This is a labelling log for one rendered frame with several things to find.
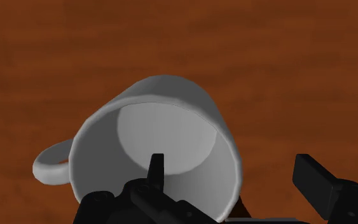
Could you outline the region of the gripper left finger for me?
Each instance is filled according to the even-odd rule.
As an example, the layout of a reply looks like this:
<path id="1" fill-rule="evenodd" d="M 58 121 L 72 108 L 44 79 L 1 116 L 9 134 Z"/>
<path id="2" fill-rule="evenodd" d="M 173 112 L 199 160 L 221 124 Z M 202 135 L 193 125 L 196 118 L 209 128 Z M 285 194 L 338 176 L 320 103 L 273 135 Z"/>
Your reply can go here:
<path id="1" fill-rule="evenodd" d="M 185 200 L 163 192 L 164 154 L 151 156 L 146 178 L 125 183 L 119 196 L 96 191 L 83 197 L 73 224 L 219 224 Z"/>

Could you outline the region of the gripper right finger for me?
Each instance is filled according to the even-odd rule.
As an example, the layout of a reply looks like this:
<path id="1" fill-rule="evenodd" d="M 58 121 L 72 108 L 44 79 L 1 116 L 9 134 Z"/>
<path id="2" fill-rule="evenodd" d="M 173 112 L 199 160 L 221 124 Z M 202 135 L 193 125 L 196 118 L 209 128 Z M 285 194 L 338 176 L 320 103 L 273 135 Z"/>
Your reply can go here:
<path id="1" fill-rule="evenodd" d="M 358 183 L 336 178 L 309 154 L 297 154 L 293 184 L 327 224 L 358 224 Z"/>

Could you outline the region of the white mug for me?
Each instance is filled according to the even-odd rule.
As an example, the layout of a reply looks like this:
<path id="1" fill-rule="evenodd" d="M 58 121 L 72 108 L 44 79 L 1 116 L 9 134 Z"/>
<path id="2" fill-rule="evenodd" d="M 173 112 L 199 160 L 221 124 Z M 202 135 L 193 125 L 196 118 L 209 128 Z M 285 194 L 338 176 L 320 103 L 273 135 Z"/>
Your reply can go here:
<path id="1" fill-rule="evenodd" d="M 172 75 L 134 83 L 89 116 L 76 135 L 35 159 L 34 177 L 46 185 L 70 184 L 74 196 L 121 193 L 143 178 L 152 154 L 164 156 L 164 192 L 211 218 L 227 219 L 242 186 L 242 159 L 209 94 Z"/>

